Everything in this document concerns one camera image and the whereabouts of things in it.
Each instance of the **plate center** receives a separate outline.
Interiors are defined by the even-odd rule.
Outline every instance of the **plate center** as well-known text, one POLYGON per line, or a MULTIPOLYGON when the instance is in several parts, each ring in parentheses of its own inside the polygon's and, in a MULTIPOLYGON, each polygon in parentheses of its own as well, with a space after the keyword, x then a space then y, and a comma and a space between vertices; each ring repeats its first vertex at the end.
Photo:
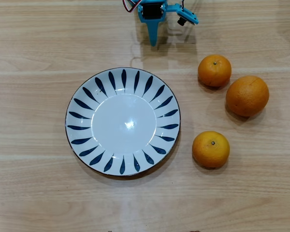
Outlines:
POLYGON ((144 148, 156 131, 156 115, 142 98, 121 94, 105 100, 92 119, 94 138, 113 153, 133 153, 144 148))

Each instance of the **red wire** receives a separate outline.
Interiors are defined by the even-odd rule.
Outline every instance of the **red wire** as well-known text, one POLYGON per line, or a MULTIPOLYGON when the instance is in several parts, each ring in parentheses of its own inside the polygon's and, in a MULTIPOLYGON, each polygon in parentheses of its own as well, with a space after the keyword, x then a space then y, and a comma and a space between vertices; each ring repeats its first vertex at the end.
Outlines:
POLYGON ((126 11, 128 11, 129 13, 131 13, 132 11, 134 11, 134 9, 141 3, 141 1, 142 0, 138 0, 137 3, 134 6, 132 6, 132 8, 129 10, 128 7, 127 7, 127 5, 126 5, 126 1, 125 0, 122 0, 126 11))

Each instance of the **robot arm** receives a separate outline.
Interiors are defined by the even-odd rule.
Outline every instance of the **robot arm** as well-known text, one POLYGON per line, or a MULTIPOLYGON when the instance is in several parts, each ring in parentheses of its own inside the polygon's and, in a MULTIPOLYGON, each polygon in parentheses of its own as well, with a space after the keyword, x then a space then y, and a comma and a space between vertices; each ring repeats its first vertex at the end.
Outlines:
POLYGON ((168 5, 167 0, 139 0, 136 3, 134 3, 133 0, 129 1, 132 5, 131 12, 137 6, 141 22, 147 24, 150 44, 152 46, 156 46, 157 44, 158 25, 165 20, 167 12, 176 12, 180 17, 178 23, 181 26, 187 21, 193 25, 199 23, 197 16, 184 7, 184 0, 182 0, 182 5, 178 3, 175 5, 168 5))

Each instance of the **ceramic plate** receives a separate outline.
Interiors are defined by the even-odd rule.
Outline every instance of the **ceramic plate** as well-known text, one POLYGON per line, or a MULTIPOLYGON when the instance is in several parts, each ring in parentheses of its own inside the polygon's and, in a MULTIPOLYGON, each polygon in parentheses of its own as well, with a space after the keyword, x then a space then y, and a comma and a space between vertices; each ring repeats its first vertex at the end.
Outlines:
POLYGON ((180 111, 158 77, 116 68, 80 86, 65 125, 71 148, 87 166, 104 174, 133 175, 168 155, 178 137, 180 111))

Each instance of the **orange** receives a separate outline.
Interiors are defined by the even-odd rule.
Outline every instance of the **orange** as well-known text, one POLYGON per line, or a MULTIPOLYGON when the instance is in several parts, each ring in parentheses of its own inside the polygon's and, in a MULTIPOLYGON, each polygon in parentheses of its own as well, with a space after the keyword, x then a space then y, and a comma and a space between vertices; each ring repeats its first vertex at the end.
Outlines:
POLYGON ((205 131, 194 139, 192 153, 200 165, 207 168, 219 168, 228 160, 230 145, 222 134, 205 131))
POLYGON ((237 79, 227 91, 227 106, 240 116, 253 116, 269 101, 270 93, 266 83, 256 76, 237 79))
POLYGON ((212 87, 223 86, 228 83, 232 73, 230 62, 221 55, 205 57, 199 67, 199 80, 212 87))

